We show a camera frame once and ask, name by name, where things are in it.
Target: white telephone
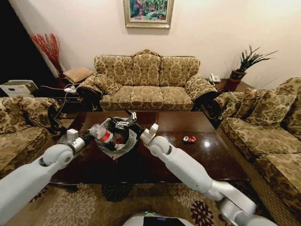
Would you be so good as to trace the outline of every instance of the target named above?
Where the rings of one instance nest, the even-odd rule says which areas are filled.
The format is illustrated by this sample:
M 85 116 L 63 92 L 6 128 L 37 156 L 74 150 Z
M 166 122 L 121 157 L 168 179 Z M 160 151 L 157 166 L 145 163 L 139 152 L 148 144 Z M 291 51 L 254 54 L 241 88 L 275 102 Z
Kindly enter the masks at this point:
M 215 82 L 220 82 L 221 78 L 218 75 L 214 75 L 214 74 L 210 74 L 209 75 L 209 82 L 213 83 L 213 85 L 215 85 Z

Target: plastic bag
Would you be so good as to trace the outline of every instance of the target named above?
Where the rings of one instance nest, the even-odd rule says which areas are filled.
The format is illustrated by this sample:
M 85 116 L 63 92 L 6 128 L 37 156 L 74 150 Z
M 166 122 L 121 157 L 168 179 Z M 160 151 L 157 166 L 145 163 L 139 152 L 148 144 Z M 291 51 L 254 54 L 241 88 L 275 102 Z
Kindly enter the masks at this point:
M 126 119 L 115 117 L 118 121 L 125 121 Z M 122 133 L 127 138 L 127 142 L 121 148 L 117 148 L 113 150 L 111 146 L 104 144 L 103 142 L 96 140 L 98 147 L 104 152 L 106 155 L 111 157 L 113 160 L 121 157 L 125 153 L 129 152 L 137 143 L 137 134 L 132 131 L 131 129 L 128 130 L 121 130 L 115 128 L 115 123 L 110 119 L 106 119 L 102 124 L 95 124 L 90 129 L 90 134 L 94 137 L 97 137 L 97 131 L 101 128 L 105 127 L 112 133 Z

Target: picture frame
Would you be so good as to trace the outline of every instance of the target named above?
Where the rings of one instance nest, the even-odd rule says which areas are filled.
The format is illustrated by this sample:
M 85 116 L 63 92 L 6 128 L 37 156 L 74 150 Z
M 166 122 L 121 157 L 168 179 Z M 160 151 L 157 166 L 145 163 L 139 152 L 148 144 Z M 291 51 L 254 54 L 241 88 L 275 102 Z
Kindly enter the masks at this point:
M 170 28 L 174 0 L 123 0 L 126 28 Z

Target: red label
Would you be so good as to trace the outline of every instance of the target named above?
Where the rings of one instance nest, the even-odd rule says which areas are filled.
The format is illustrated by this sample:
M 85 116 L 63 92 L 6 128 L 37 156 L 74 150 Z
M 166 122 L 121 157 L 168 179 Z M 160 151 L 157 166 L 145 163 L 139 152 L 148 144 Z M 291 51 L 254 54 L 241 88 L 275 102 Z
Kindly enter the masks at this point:
M 110 131 L 106 130 L 105 135 L 99 140 L 102 142 L 106 141 L 110 137 L 110 134 L 111 134 Z

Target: red dried branches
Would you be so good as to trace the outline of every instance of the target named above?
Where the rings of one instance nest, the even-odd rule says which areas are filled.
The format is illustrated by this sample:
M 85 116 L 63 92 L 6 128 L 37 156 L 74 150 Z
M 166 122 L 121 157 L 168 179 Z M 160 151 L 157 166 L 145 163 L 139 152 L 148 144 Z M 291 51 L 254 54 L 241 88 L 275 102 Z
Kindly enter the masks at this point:
M 40 47 L 40 49 L 46 54 L 53 66 L 56 68 L 59 77 L 64 77 L 63 70 L 61 68 L 59 60 L 60 42 L 58 37 L 54 34 L 33 34 L 31 39 Z

